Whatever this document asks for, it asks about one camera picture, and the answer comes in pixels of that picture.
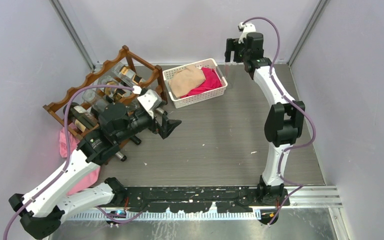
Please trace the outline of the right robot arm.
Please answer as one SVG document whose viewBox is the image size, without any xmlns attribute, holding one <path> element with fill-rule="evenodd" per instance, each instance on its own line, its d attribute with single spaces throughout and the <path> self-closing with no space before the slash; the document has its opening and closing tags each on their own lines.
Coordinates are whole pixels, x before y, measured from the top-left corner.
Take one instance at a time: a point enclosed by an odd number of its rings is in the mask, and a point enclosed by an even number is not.
<svg viewBox="0 0 384 240">
<path fill-rule="evenodd" d="M 286 194 L 284 171 L 290 149 L 301 137 L 305 104 L 296 101 L 283 87 L 272 61 L 264 57 L 264 36 L 250 32 L 243 38 L 228 38 L 225 62 L 243 63 L 244 70 L 261 88 L 270 109 L 264 124 L 264 135 L 269 143 L 266 166 L 255 190 L 256 199 L 271 205 Z"/>
</svg>

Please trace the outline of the silver-neck dark wine bottle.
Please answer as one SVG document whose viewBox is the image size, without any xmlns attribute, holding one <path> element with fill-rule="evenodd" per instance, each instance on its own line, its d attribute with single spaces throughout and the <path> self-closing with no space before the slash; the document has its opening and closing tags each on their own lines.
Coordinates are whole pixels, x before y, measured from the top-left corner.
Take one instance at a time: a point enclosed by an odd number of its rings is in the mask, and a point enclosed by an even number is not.
<svg viewBox="0 0 384 240">
<path fill-rule="evenodd" d="M 120 160 L 121 162 L 125 162 L 127 160 L 127 156 L 124 155 L 121 151 L 118 151 L 115 153 L 114 155 L 118 160 Z"/>
</svg>

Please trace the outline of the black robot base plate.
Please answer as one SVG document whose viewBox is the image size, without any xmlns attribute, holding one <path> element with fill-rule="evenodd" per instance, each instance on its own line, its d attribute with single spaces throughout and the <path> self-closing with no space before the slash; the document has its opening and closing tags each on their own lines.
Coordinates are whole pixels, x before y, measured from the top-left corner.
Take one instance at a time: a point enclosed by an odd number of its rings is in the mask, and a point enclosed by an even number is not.
<svg viewBox="0 0 384 240">
<path fill-rule="evenodd" d="M 254 207 L 276 208 L 288 195 L 263 195 L 258 186 L 148 186 L 127 187 L 122 197 L 104 207 L 149 213 L 206 213 L 215 205 L 217 213 L 250 213 Z"/>
</svg>

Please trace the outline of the white plastic basket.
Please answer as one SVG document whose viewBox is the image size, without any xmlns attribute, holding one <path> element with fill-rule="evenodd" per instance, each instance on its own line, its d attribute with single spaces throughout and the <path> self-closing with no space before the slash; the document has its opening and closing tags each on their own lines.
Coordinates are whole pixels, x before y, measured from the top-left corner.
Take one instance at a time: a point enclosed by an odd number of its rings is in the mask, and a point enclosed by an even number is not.
<svg viewBox="0 0 384 240">
<path fill-rule="evenodd" d="M 180 71 L 194 66 L 197 69 L 204 68 L 209 73 L 209 77 L 200 86 L 192 89 L 189 93 L 182 97 L 176 97 L 170 87 L 169 82 Z M 213 58 L 207 58 L 196 62 L 180 65 L 162 71 L 163 80 L 168 91 L 168 95 L 175 108 L 182 108 L 192 104 L 196 104 L 205 100 L 220 97 L 224 94 L 228 82 L 223 75 L 218 63 Z"/>
</svg>

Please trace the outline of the black-neck green wine bottle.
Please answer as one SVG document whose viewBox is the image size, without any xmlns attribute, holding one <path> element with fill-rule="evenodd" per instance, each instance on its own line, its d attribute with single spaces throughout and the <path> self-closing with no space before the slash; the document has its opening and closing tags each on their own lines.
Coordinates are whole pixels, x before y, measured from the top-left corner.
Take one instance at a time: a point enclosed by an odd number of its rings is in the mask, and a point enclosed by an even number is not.
<svg viewBox="0 0 384 240">
<path fill-rule="evenodd" d="M 131 136 L 129 139 L 137 146 L 139 146 L 142 143 L 142 140 L 136 135 Z"/>
</svg>

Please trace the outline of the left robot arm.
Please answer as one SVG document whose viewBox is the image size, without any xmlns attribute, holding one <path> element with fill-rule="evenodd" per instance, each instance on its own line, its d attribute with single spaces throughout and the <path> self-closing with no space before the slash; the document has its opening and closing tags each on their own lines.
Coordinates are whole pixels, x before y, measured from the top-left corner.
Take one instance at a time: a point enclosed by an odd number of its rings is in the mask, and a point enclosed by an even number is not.
<svg viewBox="0 0 384 240">
<path fill-rule="evenodd" d="M 84 136 L 63 165 L 35 189 L 25 194 L 15 193 L 9 198 L 23 229 L 41 240 L 79 212 L 106 204 L 121 206 L 127 190 L 115 177 L 72 195 L 68 192 L 113 157 L 122 141 L 146 129 L 166 139 L 182 123 L 179 119 L 169 119 L 166 113 L 162 114 L 162 123 L 158 123 L 157 112 L 154 108 L 140 106 L 129 115 L 127 107 L 120 102 L 106 105 L 98 115 L 99 127 Z"/>
</svg>

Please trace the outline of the brown wooden wine rack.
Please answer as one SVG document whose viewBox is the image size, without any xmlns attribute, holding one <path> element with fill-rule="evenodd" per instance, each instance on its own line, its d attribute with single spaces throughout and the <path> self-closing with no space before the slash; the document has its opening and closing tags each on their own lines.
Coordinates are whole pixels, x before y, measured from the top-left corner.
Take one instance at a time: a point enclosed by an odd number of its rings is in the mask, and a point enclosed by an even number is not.
<svg viewBox="0 0 384 240">
<path fill-rule="evenodd" d="M 106 85 L 99 85 L 98 79 L 106 76 L 112 77 L 113 67 L 117 63 L 122 63 L 125 66 L 128 66 L 130 69 L 135 71 L 140 77 L 145 79 L 145 83 L 140 83 L 138 86 L 142 89 L 154 90 L 159 96 L 162 98 L 162 104 L 159 106 L 163 108 L 164 105 L 167 104 L 167 95 L 164 91 L 163 87 L 163 72 L 159 65 L 152 65 L 147 61 L 144 61 L 142 58 L 138 57 L 134 53 L 132 53 L 127 46 L 123 46 L 122 49 L 118 52 L 118 56 L 114 60 L 107 60 L 103 63 L 101 69 L 98 72 L 89 73 L 83 84 L 78 87 L 71 87 L 67 92 L 66 96 L 63 100 L 59 102 L 53 102 L 45 106 L 46 111 L 50 115 L 55 115 L 57 110 L 62 110 L 64 106 L 67 106 L 67 111 L 70 109 L 70 106 L 73 102 L 78 103 L 82 107 L 84 107 L 89 113 L 91 113 L 97 120 L 98 125 L 91 130 L 86 130 L 85 132 L 81 132 L 77 127 L 68 119 L 68 112 L 66 111 L 63 117 L 59 118 L 58 121 L 65 128 L 65 136 L 67 140 L 67 158 L 70 156 L 70 143 L 69 143 L 69 133 L 71 133 L 78 140 L 82 140 L 85 135 L 89 132 L 97 129 L 99 124 L 99 113 L 92 109 L 91 105 L 85 102 L 82 99 L 82 95 L 86 90 L 95 90 L 100 96 L 103 95 L 102 92 L 99 93 L 99 88 L 105 88 Z M 126 86 L 108 86 L 108 88 L 118 88 L 118 89 L 126 89 L 133 91 L 133 88 Z M 137 100 L 137 94 L 132 94 L 129 97 L 123 98 L 119 102 L 112 102 L 109 104 L 122 103 L 127 107 L 127 112 L 129 115 L 133 115 L 134 111 L 141 107 L 139 101 Z M 122 141 L 119 145 L 120 149 L 124 146 L 126 141 L 130 141 L 130 138 Z"/>
</svg>

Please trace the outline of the pink cloth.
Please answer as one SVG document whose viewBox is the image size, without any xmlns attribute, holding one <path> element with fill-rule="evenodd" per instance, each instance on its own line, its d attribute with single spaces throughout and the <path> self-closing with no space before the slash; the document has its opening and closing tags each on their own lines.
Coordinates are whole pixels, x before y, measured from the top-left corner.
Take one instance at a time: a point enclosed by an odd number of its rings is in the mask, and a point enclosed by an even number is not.
<svg viewBox="0 0 384 240">
<path fill-rule="evenodd" d="M 76 137 L 74 137 L 70 132 L 68 133 L 68 142 L 70 146 L 70 162 L 72 162 L 72 158 L 75 157 L 74 160 L 78 161 L 80 154 L 77 152 L 77 146 L 80 140 L 78 140 Z M 59 139 L 58 139 L 58 145 L 59 145 L 59 154 L 62 158 L 67 158 L 68 156 L 68 148 L 67 148 L 67 139 L 66 139 L 66 129 L 63 127 L 59 132 Z M 98 166 L 95 170 L 88 173 L 86 176 L 84 176 L 82 179 L 80 179 L 68 192 L 67 195 L 71 196 L 75 193 L 78 193 L 80 191 L 84 191 L 87 188 L 92 187 L 99 178 L 101 167 Z"/>
</svg>

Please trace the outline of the beige cloth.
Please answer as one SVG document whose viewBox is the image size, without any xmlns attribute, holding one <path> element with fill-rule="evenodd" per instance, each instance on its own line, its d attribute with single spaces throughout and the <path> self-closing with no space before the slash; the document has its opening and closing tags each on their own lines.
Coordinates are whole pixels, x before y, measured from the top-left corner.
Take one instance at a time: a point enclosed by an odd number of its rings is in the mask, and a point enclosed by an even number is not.
<svg viewBox="0 0 384 240">
<path fill-rule="evenodd" d="M 194 65 L 178 70 L 168 81 L 172 94 L 176 98 L 187 95 L 191 90 L 199 87 L 206 77 L 203 71 Z"/>
</svg>

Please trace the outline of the magenta cloth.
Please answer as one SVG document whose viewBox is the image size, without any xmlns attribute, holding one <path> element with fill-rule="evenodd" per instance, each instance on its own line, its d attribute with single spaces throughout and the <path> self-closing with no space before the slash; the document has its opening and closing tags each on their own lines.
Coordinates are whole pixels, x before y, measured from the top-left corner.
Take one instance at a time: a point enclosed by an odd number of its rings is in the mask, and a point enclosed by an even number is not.
<svg viewBox="0 0 384 240">
<path fill-rule="evenodd" d="M 186 95 L 181 96 L 181 98 L 199 95 L 223 86 L 216 71 L 213 68 L 202 67 L 200 70 L 205 76 L 205 81 L 198 87 L 189 91 Z"/>
</svg>

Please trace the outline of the clear glass bottle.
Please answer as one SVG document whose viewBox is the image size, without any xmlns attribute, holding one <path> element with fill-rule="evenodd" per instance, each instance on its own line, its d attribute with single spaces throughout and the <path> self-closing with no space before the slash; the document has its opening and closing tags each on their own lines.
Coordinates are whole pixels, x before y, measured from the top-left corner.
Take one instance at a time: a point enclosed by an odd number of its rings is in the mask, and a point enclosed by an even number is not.
<svg viewBox="0 0 384 240">
<path fill-rule="evenodd" d="M 224 75 L 228 83 L 227 89 L 233 89 L 236 82 L 236 66 L 235 62 L 224 63 Z"/>
</svg>

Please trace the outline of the clear drinking glass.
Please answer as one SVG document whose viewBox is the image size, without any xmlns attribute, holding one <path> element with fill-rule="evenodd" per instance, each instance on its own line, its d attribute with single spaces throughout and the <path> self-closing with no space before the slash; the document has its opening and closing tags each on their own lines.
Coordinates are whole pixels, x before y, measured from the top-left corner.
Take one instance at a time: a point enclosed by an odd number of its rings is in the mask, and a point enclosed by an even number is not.
<svg viewBox="0 0 384 240">
<path fill-rule="evenodd" d="M 89 103 L 93 110 L 99 114 L 106 110 L 109 102 L 100 96 L 95 90 L 88 89 L 82 94 L 82 99 Z"/>
</svg>

